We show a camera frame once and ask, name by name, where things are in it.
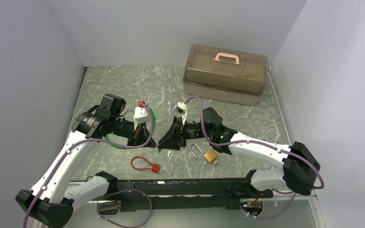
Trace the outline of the red cable lock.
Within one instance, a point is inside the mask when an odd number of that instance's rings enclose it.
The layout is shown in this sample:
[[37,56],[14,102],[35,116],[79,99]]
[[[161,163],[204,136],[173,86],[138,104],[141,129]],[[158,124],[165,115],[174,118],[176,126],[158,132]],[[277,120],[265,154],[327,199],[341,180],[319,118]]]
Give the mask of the red cable lock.
[[158,173],[161,169],[160,164],[152,163],[143,156],[135,156],[130,161],[131,167],[137,171],[151,171]]

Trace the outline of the brass padlock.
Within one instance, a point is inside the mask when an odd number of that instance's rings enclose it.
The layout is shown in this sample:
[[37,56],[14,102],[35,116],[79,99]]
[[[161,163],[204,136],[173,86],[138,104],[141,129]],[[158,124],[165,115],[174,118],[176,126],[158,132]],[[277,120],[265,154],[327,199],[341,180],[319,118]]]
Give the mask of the brass padlock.
[[203,152],[203,150],[197,144],[191,144],[189,146],[189,150],[190,150],[191,154],[194,156],[194,158],[197,160],[198,160],[198,157],[194,153],[194,151],[192,149],[193,147],[196,147],[203,154],[203,157],[205,158],[205,160],[208,163],[213,163],[213,161],[217,160],[219,157],[218,153],[214,149],[210,149],[208,152]]

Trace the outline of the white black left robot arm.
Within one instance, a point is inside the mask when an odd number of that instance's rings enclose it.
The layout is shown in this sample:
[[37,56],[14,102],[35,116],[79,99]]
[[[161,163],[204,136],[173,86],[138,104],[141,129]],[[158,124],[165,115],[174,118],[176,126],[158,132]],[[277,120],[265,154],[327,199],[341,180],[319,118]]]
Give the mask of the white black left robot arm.
[[25,212],[24,228],[32,227],[34,222],[49,228],[62,228],[84,204],[98,197],[110,200],[122,192],[117,177],[104,171],[73,189],[68,186],[79,166],[98,144],[114,144],[107,138],[110,134],[127,139],[127,144],[117,143],[116,147],[156,147],[153,110],[140,100],[134,110],[134,119],[129,121],[123,115],[125,106],[122,97],[105,94],[100,104],[76,117],[63,148],[45,174],[31,189],[20,190],[16,195],[16,202]]

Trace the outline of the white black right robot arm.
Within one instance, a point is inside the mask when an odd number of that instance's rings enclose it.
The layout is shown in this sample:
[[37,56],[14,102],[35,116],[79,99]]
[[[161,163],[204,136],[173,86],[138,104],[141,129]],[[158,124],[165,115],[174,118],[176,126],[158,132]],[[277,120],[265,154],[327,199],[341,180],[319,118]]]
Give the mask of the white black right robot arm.
[[158,149],[180,150],[187,140],[208,136],[210,146],[219,153],[246,156],[273,166],[272,170],[250,170],[244,179],[243,192],[248,197],[272,189],[290,189],[308,196],[320,178],[320,164],[301,142],[275,144],[249,137],[223,125],[213,108],[203,110],[204,122],[186,122],[175,116],[167,133],[159,140]]

